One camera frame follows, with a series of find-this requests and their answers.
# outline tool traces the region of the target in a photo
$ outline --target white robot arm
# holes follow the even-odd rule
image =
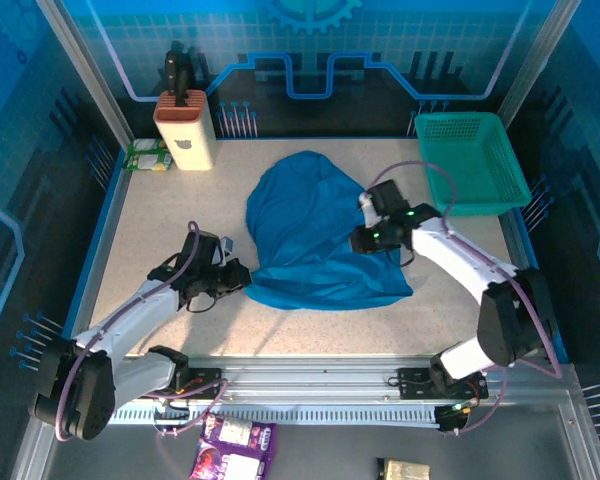
[[[361,194],[360,206],[365,225],[350,237],[354,251],[389,252],[404,246],[439,265],[480,305],[477,335],[431,361],[429,376],[438,393],[450,392],[476,372],[493,365],[507,366],[542,347],[511,279],[534,304],[547,336],[556,331],[548,288],[538,270],[520,270],[489,255],[453,231],[430,205],[411,207],[392,180]]]
[[[201,232],[197,248],[195,244],[192,232],[182,252],[153,269],[140,289],[115,312],[72,340],[59,338],[47,345],[40,360],[34,416],[55,424],[62,412],[62,431],[89,440],[130,400],[150,392],[177,392],[192,383],[201,387],[216,380],[211,372],[190,369],[186,355],[167,347],[156,346],[135,360],[123,361],[152,330],[178,310],[189,310],[191,300],[200,293],[215,302],[251,283],[249,270],[238,259],[227,261],[232,247],[229,239]],[[174,276],[176,271],[182,273]],[[82,363],[73,378],[70,370],[79,361]],[[71,389],[62,402],[61,392],[67,382],[71,382]]]

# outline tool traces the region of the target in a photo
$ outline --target snack bag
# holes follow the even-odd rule
[[[192,480],[265,480],[276,425],[208,415],[198,441]]]
[[[123,168],[126,170],[166,171],[171,167],[173,158],[162,140],[140,138],[127,148]]]

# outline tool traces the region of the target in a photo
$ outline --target knife handle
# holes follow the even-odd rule
[[[186,107],[187,89],[189,88],[189,69],[180,67],[178,69],[176,83],[176,107]]]
[[[176,78],[178,75],[178,54],[169,51],[164,59],[164,77],[167,81],[169,95],[175,95]]]

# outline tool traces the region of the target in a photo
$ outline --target white table surface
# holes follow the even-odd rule
[[[363,186],[384,167],[420,159],[417,140],[306,139],[220,142],[208,172],[133,174],[98,294],[92,324],[127,300],[152,268],[180,251],[187,222],[234,239],[234,252],[252,270],[255,245],[245,225],[246,200],[277,160],[302,150],[326,155]],[[431,200],[424,170],[407,167],[397,181],[412,204]],[[508,261],[497,217],[454,217],[454,227]],[[431,261],[417,257],[404,269],[412,297],[362,311],[281,311],[244,292],[222,299],[208,313],[179,312],[132,353],[166,345],[188,355],[420,355],[437,353],[476,333],[478,306],[467,291]],[[208,298],[194,308],[204,308]]]

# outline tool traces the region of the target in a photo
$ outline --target green basket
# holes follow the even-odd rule
[[[500,117],[493,113],[426,113],[416,117],[422,159],[451,175],[457,189],[451,215],[500,215],[531,201]],[[447,180],[427,169],[435,207],[451,201]]]

